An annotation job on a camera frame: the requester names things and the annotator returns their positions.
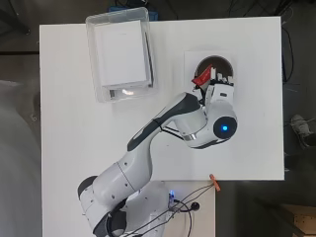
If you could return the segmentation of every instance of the black cable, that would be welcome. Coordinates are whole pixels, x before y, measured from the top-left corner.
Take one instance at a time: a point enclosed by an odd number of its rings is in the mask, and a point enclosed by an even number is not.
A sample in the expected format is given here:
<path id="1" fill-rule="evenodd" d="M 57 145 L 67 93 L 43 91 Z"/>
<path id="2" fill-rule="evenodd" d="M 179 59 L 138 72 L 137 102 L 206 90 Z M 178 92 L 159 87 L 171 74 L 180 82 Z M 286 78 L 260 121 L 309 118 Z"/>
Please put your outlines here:
<path id="1" fill-rule="evenodd" d="M 192 216 L 191 216 L 191 210 L 189 209 L 189 207 L 188 207 L 184 202 L 181 202 L 180 200 L 178 200 L 178 202 L 184 205 L 184 207 L 187 209 L 187 213 L 189 214 L 190 227 L 189 227 L 188 237 L 190 237 L 191 231 L 192 231 Z"/>
<path id="2" fill-rule="evenodd" d="M 189 195 L 187 195 L 187 196 L 186 196 L 185 198 L 183 198 L 181 201 L 184 201 L 185 199 L 187 199 L 189 196 L 195 194 L 196 192 L 198 192 L 198 191 L 200 191 L 200 190 L 202 190 L 202 189 L 206 189 L 206 188 L 207 188 L 205 191 L 203 191 L 201 194 L 199 194 L 199 195 L 198 195 L 197 197 L 195 197 L 194 199 L 191 199 L 190 201 L 195 200 L 195 199 L 199 198 L 202 194 L 204 194 L 206 191 L 208 191 L 208 190 L 209 190 L 211 187 L 213 187 L 213 186 L 214 186 L 214 184 L 210 184 L 210 185 L 208 185 L 208 186 L 201 187 L 201 188 L 199 188 L 199 189 L 197 189 L 197 190 L 191 192 Z M 122 237 L 127 237 L 127 236 L 129 236 L 129 235 L 134 234 L 134 233 L 137 232 L 138 230 L 140 230 L 140 229 L 146 227 L 147 225 L 149 225 L 150 223 L 152 223 L 153 221 L 155 221 L 156 219 L 158 219 L 158 218 L 159 218 L 160 216 L 162 216 L 163 214 L 165 214 L 165 213 L 167 213 L 168 211 L 172 210 L 172 209 L 173 209 L 174 207 L 176 207 L 177 205 L 178 205 L 178 203 L 175 204 L 175 205 L 173 205 L 172 207 L 168 208 L 167 210 L 165 210 L 164 212 L 162 212 L 160 215 L 158 215 L 157 217 L 153 218 L 151 221 L 147 222 L 146 224 L 140 226 L 139 228 L 135 229 L 135 230 L 132 231 L 131 233 L 126 234 L 126 235 L 124 235 L 124 236 L 122 236 Z"/>
<path id="3" fill-rule="evenodd" d="M 238 2 L 238 0 L 234 3 L 234 0 L 230 1 L 230 6 L 228 8 L 228 17 L 230 17 L 231 14 L 231 10 L 233 9 L 233 7 L 235 6 L 235 4 Z"/>
<path id="4" fill-rule="evenodd" d="M 283 82 L 283 85 L 286 84 L 289 79 L 291 78 L 292 74 L 293 74 L 293 71 L 294 71 L 294 54 L 293 54 L 293 47 L 292 47 L 292 42 L 291 42 L 291 39 L 290 39 L 290 35 L 289 35 L 289 32 L 287 31 L 286 28 L 282 27 L 282 29 L 284 30 L 284 32 L 287 34 L 287 37 L 288 37 L 288 44 L 289 44 L 289 48 L 290 48 L 290 57 L 291 57 L 291 64 L 292 64 L 292 67 L 290 69 L 290 72 L 289 72 L 289 75 L 287 78 L 284 79 L 284 82 Z"/>
<path id="5" fill-rule="evenodd" d="M 173 131 L 179 132 L 178 130 L 176 130 L 176 129 L 170 127 L 170 126 L 165 126 L 165 127 L 168 128 L 169 130 L 173 130 Z"/>
<path id="6" fill-rule="evenodd" d="M 176 10 L 174 9 L 174 7 L 171 5 L 169 0 L 165 0 L 167 5 L 169 6 L 170 10 L 172 11 L 173 14 L 175 14 L 176 19 L 179 20 L 179 16 L 178 13 L 176 12 Z"/>
<path id="7" fill-rule="evenodd" d="M 161 131 L 167 132 L 167 133 L 169 133 L 169 134 L 171 134 L 171 135 L 173 135 L 173 136 L 176 136 L 177 138 L 179 138 L 179 139 L 181 139 L 181 140 L 184 140 L 184 138 L 183 138 L 182 136 L 177 135 L 177 134 L 173 133 L 173 132 L 170 131 L 170 130 L 166 130 L 166 129 L 162 128 Z"/>
<path id="8" fill-rule="evenodd" d="M 183 202 L 182 200 L 179 200 L 178 203 L 182 203 L 182 204 L 183 204 L 183 205 L 180 207 L 180 209 L 181 209 L 184 205 L 187 205 L 188 202 L 193 201 L 193 200 L 199 198 L 202 194 L 204 194 L 206 191 L 208 191 L 212 186 L 213 186 L 213 184 L 210 185 L 210 186 L 209 186 L 206 190 L 204 190 L 202 193 L 200 193 L 197 197 L 195 197 L 195 198 L 193 198 L 193 199 L 191 199 L 191 200 L 188 200 L 187 202 Z M 142 233 L 140 236 L 143 236 L 143 235 L 147 234 L 149 231 L 151 231 L 151 230 L 153 230 L 153 229 L 155 229 L 155 228 L 157 228 L 157 227 L 159 227 L 159 226 L 161 226 L 161 225 L 167 224 L 167 223 L 174 217 L 174 215 L 175 215 L 176 213 L 177 213 L 177 212 L 174 212 L 174 213 L 169 217 L 168 220 L 166 220 L 165 222 L 160 223 L 160 224 L 158 224 L 158 225 L 156 225 L 156 226 L 150 228 L 149 230 L 147 230 L 147 231 L 145 231 L 144 233 Z"/>
<path id="9" fill-rule="evenodd" d="M 244 14 L 243 17 L 246 17 L 246 15 L 256 6 L 258 0 L 254 1 L 254 3 L 251 5 L 251 7 L 247 10 L 247 12 Z"/>

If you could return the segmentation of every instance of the white paper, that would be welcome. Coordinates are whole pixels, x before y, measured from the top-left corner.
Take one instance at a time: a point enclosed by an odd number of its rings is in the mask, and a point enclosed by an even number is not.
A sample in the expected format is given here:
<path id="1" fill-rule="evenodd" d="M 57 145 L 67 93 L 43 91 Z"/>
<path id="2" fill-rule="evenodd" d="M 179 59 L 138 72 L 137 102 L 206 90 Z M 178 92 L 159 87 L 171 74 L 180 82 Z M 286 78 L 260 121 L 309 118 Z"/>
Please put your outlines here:
<path id="1" fill-rule="evenodd" d="M 96 41 L 103 86 L 146 81 L 140 21 L 100 25 Z"/>

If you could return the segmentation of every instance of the red object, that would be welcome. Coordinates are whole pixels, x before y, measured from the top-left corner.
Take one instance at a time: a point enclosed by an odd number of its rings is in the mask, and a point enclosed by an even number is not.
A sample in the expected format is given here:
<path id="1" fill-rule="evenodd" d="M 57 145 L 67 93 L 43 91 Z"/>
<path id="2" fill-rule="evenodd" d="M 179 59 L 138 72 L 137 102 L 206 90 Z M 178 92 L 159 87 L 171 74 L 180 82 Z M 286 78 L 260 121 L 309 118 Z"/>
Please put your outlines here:
<path id="1" fill-rule="evenodd" d="M 210 79 L 210 68 L 211 68 L 211 64 L 209 64 L 209 66 L 206 67 L 206 69 L 200 74 L 199 77 L 196 77 L 195 79 L 193 79 L 192 82 L 198 86 L 203 85 L 206 81 Z"/>
<path id="2" fill-rule="evenodd" d="M 220 191 L 220 186 L 217 184 L 217 181 L 215 179 L 215 177 L 213 175 L 209 175 L 209 177 L 211 178 L 211 180 L 213 181 L 216 190 L 219 192 Z"/>

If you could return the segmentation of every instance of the transparent plastic bin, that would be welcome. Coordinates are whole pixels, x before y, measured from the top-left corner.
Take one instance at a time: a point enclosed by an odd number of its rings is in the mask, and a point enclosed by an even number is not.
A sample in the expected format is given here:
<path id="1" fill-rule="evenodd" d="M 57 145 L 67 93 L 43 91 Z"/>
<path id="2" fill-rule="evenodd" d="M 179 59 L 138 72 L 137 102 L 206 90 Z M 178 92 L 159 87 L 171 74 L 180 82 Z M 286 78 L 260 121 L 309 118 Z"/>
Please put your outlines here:
<path id="1" fill-rule="evenodd" d="M 126 83 L 115 86 L 104 85 L 103 81 L 105 78 L 102 78 L 100 70 L 106 69 L 98 59 L 98 53 L 102 52 L 99 52 L 97 48 L 96 28 L 103 25 L 131 21 L 140 21 L 146 81 L 142 81 L 141 83 Z M 158 83 L 155 77 L 153 51 L 151 48 L 149 33 L 149 16 L 147 9 L 135 8 L 91 16 L 86 19 L 86 27 L 92 76 L 94 80 L 96 97 L 99 102 L 117 102 L 120 100 L 151 95 L 157 91 Z"/>

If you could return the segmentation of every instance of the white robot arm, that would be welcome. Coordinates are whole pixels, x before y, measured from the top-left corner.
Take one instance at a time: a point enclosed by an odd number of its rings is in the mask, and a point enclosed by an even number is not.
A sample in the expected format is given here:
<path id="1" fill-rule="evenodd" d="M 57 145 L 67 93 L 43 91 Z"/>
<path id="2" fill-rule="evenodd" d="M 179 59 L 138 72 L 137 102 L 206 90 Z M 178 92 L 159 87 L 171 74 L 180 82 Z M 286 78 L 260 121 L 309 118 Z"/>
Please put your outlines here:
<path id="1" fill-rule="evenodd" d="M 126 228 L 126 199 L 142 189 L 152 175 L 150 143 L 173 121 L 191 148 L 203 149 L 228 140 L 237 129 L 233 111 L 234 88 L 208 86 L 205 109 L 189 93 L 178 95 L 127 144 L 127 152 L 98 177 L 90 177 L 78 188 L 83 211 L 97 237 L 120 236 Z"/>

